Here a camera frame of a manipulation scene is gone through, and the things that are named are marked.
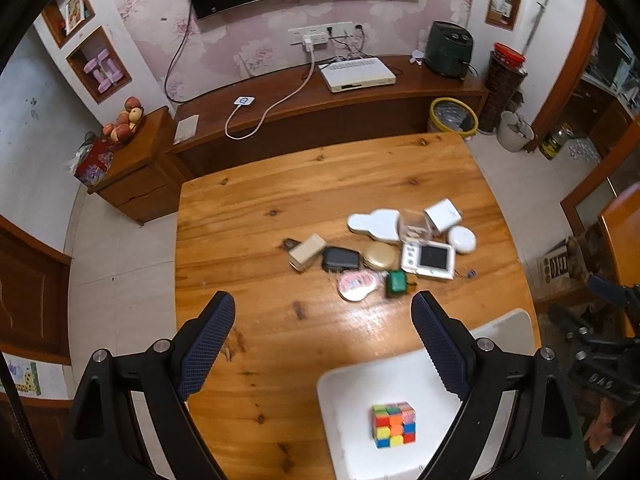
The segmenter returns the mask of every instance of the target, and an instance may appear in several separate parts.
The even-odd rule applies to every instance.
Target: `white bucket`
[[[520,117],[513,112],[502,112],[500,114],[500,125],[495,137],[500,142],[500,145],[511,153],[519,152],[524,148],[525,144],[534,139],[531,126],[524,121],[522,121],[523,132],[516,133],[509,127],[509,124],[518,124],[519,121]]]

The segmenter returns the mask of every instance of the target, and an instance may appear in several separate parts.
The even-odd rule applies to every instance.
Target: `pink round object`
[[[361,301],[378,288],[380,277],[372,270],[346,270],[338,276],[338,293],[347,301]]]

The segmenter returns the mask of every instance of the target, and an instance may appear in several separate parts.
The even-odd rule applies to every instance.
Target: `white tag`
[[[199,117],[199,115],[192,115],[178,123],[178,126],[175,129],[174,144],[182,142],[183,140],[191,139],[191,137],[196,134]]]
[[[236,106],[240,105],[240,106],[248,106],[251,103],[253,103],[255,100],[255,97],[239,97],[238,99],[236,99],[234,101],[234,104]]]

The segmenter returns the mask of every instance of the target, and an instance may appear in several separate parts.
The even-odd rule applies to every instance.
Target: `gold round compact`
[[[374,270],[391,270],[398,268],[398,247],[382,242],[369,244],[362,253],[367,267]]]

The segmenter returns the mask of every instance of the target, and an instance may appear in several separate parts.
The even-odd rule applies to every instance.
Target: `metal screw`
[[[171,348],[171,341],[168,339],[159,339],[154,343],[154,350],[161,354]]]
[[[544,348],[540,349],[540,355],[542,356],[543,359],[546,359],[547,361],[552,361],[556,357],[555,352],[548,346],[545,346]]]
[[[100,348],[94,352],[94,361],[101,363],[107,358],[107,351],[104,348]]]
[[[480,339],[478,339],[478,341],[476,341],[476,344],[478,345],[478,348],[483,352],[490,352],[495,347],[494,342],[485,337],[481,337]]]

